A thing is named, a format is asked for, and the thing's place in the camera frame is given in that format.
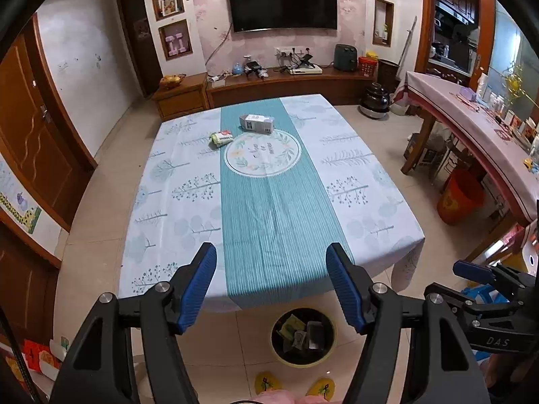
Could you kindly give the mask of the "person right hand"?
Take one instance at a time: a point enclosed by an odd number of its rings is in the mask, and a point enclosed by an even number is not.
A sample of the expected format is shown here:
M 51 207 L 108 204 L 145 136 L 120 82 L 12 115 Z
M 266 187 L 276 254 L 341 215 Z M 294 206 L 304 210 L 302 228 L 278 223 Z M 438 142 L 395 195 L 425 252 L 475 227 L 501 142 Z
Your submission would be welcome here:
M 511 382 L 522 381 L 534 364 L 534 359 L 518 354 L 492 354 L 484 374 L 486 386 L 491 388 L 506 379 Z

